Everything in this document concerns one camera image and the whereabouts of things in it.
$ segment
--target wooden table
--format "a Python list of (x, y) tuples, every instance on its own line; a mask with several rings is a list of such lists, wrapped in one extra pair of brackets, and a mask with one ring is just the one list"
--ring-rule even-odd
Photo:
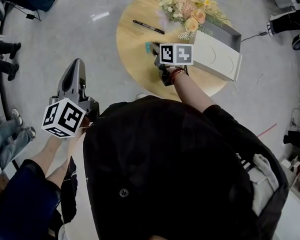
[[(146, 42), (187, 43), (180, 40), (180, 27), (166, 34), (133, 23), (137, 20), (161, 29), (156, 11), (160, 9), (159, 0), (134, 0), (124, 10), (117, 30), (116, 45), (119, 56), (132, 78), (149, 92), (164, 99), (179, 101), (174, 86), (164, 86), (159, 78), (159, 69), (154, 65), (155, 57), (146, 52)], [(227, 82), (195, 66), (188, 66), (190, 77), (209, 96), (220, 91)]]

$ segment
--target white cable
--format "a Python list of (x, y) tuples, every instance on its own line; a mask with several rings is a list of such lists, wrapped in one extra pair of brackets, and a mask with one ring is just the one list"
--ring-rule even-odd
[(263, 75), (264, 75), (264, 74), (262, 74), (262, 75), (259, 77), (258, 81), (256, 81), (255, 86), (254, 86), (253, 89), (250, 91), (250, 93), (240, 92), (240, 91), (238, 90), (238, 88), (237, 88), (237, 86), (236, 86), (236, 84), (235, 84), (234, 81), (233, 81), (233, 85), (234, 85), (234, 87), (236, 88), (236, 91), (237, 91), (238, 93), (244, 94), (244, 95), (250, 95), (250, 94), (253, 93), (254, 89), (257, 87), (257, 84), (259, 83), (259, 80), (262, 78)]

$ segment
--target hand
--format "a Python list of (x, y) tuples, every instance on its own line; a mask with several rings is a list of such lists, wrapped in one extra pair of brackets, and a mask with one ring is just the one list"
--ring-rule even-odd
[(89, 124), (90, 124), (90, 120), (88, 117), (84, 116), (81, 124), (80, 124), (80, 127), (82, 128), (86, 128), (86, 127), (89, 127)]

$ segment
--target red bracelet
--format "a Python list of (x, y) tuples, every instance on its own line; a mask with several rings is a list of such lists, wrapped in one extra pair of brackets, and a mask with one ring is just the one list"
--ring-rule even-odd
[(171, 78), (171, 83), (172, 83), (173, 85), (175, 84), (175, 80), (176, 80), (177, 75), (180, 75), (180, 74), (182, 74), (182, 73), (185, 73), (185, 71), (184, 71), (184, 70), (181, 70), (181, 71), (179, 71), (179, 72), (177, 72), (177, 73), (175, 73), (175, 74), (173, 75), (173, 77)]
[(174, 75), (180, 71), (183, 71), (183, 69), (181, 68), (177, 68), (175, 71), (173, 71), (172, 73), (170, 73), (170, 79), (172, 79), (174, 77)]
[(174, 84), (174, 81), (175, 81), (175, 77), (177, 75), (179, 75), (180, 73), (184, 73), (185, 71), (181, 68), (177, 68), (175, 71), (173, 71), (171, 74), (170, 74), (170, 81), (172, 84)]

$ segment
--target gray floor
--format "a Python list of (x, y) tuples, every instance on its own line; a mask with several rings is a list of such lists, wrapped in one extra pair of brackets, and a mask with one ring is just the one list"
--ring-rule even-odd
[[(101, 111), (110, 104), (132, 101), (148, 93), (126, 72), (116, 46), (116, 28), (125, 7), (132, 0), (59, 0), (42, 22), (25, 18), (14, 9), (7, 16), (4, 34), (7, 42), (22, 42), (17, 54), (20, 71), (12, 82), (4, 81), (9, 108), (18, 108), (26, 124), (36, 128), (37, 137), (17, 161), (36, 154), (49, 134), (40, 129), (49, 97), (54, 95), (60, 77), (75, 59), (85, 62), (86, 93), (99, 103)], [(247, 38), (267, 30), (270, 15), (280, 13), (273, 0), (217, 0), (233, 27)], [(97, 21), (91, 16), (109, 12)], [(255, 37), (242, 43), (243, 54), (236, 85), (251, 95), (239, 94), (229, 82), (212, 98), (256, 135), (277, 124), (260, 139), (281, 158), (289, 150), (282, 139), (290, 128), (291, 111), (300, 94), (300, 51), (291, 48), (297, 32), (275, 37)], [(66, 143), (53, 167), (65, 159)]]

